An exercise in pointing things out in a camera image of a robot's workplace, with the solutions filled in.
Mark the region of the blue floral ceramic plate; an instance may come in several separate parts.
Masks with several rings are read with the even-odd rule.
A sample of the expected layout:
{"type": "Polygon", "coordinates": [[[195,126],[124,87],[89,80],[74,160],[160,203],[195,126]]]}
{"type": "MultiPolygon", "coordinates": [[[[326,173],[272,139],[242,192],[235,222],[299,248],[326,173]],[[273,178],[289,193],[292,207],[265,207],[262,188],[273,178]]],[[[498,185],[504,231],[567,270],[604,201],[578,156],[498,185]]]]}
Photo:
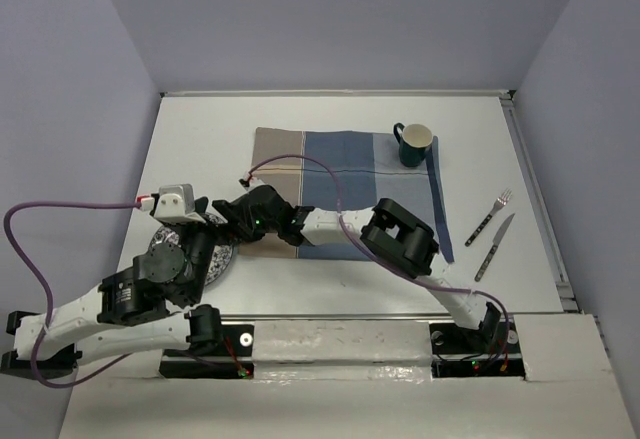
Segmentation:
{"type": "MultiPolygon", "coordinates": [[[[190,274],[192,267],[189,253],[183,250],[181,239],[182,223],[174,224],[171,220],[156,217],[160,228],[154,233],[147,253],[140,259],[141,269],[145,270],[148,280],[158,287],[168,286],[178,280],[183,272],[190,274]]],[[[204,277],[207,286],[219,278],[234,257],[232,245],[216,245],[210,257],[204,277]]]]}

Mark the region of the blue beige checked placemat cloth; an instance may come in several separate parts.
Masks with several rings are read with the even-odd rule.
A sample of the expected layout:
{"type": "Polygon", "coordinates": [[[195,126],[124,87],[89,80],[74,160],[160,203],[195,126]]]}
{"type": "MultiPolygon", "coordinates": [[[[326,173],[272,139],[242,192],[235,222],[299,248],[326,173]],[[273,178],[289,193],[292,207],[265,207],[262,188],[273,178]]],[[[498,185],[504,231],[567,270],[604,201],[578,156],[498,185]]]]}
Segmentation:
{"type": "Polygon", "coordinates": [[[401,164],[398,142],[391,133],[359,131],[255,130],[252,165],[283,155],[255,176],[274,187],[290,204],[336,208],[335,175],[343,210],[361,210],[389,198],[435,232],[440,254],[454,262],[439,169],[439,143],[433,140],[425,160],[416,168],[401,164]]]}

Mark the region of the dark green mug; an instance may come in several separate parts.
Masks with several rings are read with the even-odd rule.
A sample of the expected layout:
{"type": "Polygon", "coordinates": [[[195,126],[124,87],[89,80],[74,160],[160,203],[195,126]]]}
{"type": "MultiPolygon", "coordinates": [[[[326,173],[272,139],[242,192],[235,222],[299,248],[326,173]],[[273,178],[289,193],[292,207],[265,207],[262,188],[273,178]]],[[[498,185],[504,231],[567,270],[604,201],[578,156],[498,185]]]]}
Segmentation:
{"type": "Polygon", "coordinates": [[[432,148],[434,135],[422,124],[396,123],[393,134],[398,142],[399,160],[405,167],[418,167],[432,148]]]}

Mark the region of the knife with dark handle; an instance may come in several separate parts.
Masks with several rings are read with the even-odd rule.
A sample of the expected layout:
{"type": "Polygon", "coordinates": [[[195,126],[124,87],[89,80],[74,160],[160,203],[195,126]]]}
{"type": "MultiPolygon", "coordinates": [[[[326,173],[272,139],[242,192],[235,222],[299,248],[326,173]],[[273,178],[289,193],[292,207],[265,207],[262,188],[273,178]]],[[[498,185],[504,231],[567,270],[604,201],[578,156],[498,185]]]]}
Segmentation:
{"type": "Polygon", "coordinates": [[[482,264],[480,265],[478,271],[476,272],[475,276],[474,276],[474,281],[475,282],[480,282],[481,279],[483,278],[484,274],[486,273],[491,261],[493,260],[500,243],[502,242],[507,230],[509,229],[513,219],[515,217],[515,214],[512,213],[510,214],[504,221],[503,223],[500,225],[500,227],[498,228],[496,234],[494,235],[494,238],[492,240],[492,245],[491,248],[489,249],[488,253],[486,254],[482,264]]]}

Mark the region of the fork with dark handle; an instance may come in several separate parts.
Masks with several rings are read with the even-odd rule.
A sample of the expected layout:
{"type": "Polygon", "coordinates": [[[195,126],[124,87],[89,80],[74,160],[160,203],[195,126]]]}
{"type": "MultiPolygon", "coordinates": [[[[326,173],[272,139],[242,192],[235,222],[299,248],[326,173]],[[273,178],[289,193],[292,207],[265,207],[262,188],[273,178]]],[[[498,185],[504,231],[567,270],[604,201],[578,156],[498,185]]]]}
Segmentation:
{"type": "Polygon", "coordinates": [[[480,224],[475,228],[469,238],[465,241],[464,245],[469,247],[478,238],[481,232],[489,224],[489,222],[496,216],[496,214],[503,209],[513,196],[513,191],[509,188],[505,189],[494,201],[489,213],[484,217],[480,224]]]}

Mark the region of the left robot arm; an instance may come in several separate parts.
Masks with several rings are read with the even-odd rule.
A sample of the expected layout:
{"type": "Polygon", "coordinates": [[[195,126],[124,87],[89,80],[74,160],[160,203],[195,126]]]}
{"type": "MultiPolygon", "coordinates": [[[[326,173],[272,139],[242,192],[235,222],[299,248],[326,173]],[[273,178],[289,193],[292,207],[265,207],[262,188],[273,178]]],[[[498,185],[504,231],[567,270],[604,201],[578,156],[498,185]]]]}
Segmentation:
{"type": "Polygon", "coordinates": [[[88,293],[43,314],[14,311],[7,332],[14,345],[2,373],[49,385],[80,364],[136,352],[174,349],[209,354],[224,340],[220,312],[201,302],[219,228],[208,200],[154,194],[136,207],[178,236],[136,256],[130,267],[88,293]]]}

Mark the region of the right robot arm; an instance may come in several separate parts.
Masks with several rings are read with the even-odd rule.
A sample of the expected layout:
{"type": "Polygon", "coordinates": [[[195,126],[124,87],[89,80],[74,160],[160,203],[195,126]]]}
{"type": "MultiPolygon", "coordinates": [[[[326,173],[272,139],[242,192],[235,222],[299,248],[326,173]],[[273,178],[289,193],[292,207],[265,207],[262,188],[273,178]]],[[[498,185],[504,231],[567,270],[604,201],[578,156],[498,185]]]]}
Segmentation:
{"type": "Polygon", "coordinates": [[[460,329],[462,343],[482,351],[499,331],[498,301],[465,284],[432,274],[440,253],[435,232],[397,202],[383,198],[370,208],[351,211],[293,206],[272,186],[260,185],[234,201],[214,200],[223,227],[239,244],[274,235],[297,249],[350,245],[366,258],[429,291],[460,329]]]}

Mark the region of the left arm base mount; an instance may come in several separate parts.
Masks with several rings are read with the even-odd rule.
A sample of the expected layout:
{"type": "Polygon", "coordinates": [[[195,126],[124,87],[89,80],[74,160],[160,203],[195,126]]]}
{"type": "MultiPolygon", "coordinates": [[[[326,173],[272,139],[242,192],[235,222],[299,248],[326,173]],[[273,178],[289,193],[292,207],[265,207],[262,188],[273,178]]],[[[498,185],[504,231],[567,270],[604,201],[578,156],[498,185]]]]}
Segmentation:
{"type": "Polygon", "coordinates": [[[164,350],[158,373],[166,379],[252,379],[254,324],[223,322],[223,341],[197,352],[164,350]]]}

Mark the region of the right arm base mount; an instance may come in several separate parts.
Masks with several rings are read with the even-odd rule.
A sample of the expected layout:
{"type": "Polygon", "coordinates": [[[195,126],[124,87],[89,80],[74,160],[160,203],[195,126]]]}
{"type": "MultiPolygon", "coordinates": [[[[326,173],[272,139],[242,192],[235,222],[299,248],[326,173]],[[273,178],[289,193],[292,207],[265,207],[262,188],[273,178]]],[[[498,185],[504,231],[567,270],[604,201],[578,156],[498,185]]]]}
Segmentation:
{"type": "Polygon", "coordinates": [[[505,324],[498,329],[493,345],[472,345],[453,322],[429,325],[434,379],[525,377],[519,336],[513,322],[509,325],[507,347],[502,351],[505,324]]]}

